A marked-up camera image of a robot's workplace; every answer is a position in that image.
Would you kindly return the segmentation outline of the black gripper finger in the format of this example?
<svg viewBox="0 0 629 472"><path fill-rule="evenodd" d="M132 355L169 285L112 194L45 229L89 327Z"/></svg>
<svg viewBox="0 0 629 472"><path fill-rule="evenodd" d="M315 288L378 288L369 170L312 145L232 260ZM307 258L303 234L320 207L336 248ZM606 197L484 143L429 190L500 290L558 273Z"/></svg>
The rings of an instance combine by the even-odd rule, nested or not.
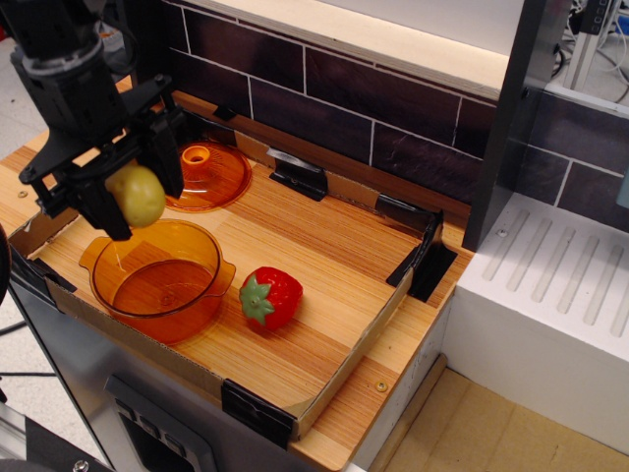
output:
<svg viewBox="0 0 629 472"><path fill-rule="evenodd" d="M139 163L157 177L165 194L179 198L184 188L176 128L164 113L151 113L143 126Z"/></svg>
<svg viewBox="0 0 629 472"><path fill-rule="evenodd" d="M130 226L103 180L72 183L69 202L94 229L103 230L113 241L131 238Z"/></svg>

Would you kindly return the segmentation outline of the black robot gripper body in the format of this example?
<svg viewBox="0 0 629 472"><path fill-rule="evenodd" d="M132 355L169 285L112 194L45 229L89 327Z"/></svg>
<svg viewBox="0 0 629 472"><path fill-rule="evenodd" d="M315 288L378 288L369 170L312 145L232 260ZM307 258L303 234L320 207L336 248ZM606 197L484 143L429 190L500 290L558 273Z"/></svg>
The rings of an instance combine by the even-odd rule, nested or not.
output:
<svg viewBox="0 0 629 472"><path fill-rule="evenodd" d="M72 208L72 183L105 184L122 167L142 165L141 137L151 113L167 114L173 126L171 78L158 75L120 92L99 43L46 58L19 45L11 63L49 129L44 147L20 174L48 216Z"/></svg>

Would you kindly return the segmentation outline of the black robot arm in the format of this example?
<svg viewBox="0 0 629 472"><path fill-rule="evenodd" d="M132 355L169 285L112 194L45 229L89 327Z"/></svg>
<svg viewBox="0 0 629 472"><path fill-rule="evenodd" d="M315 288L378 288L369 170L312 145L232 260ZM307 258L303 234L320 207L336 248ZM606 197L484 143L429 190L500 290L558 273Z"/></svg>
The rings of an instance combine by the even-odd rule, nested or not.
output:
<svg viewBox="0 0 629 472"><path fill-rule="evenodd" d="M133 224L105 182L134 161L152 171L166 195L179 197L176 130L185 117L168 76L117 90L97 30L104 8L102 1L4 1L1 24L16 42L11 62L49 128L21 182L33 187L47 216L71 207L124 241Z"/></svg>

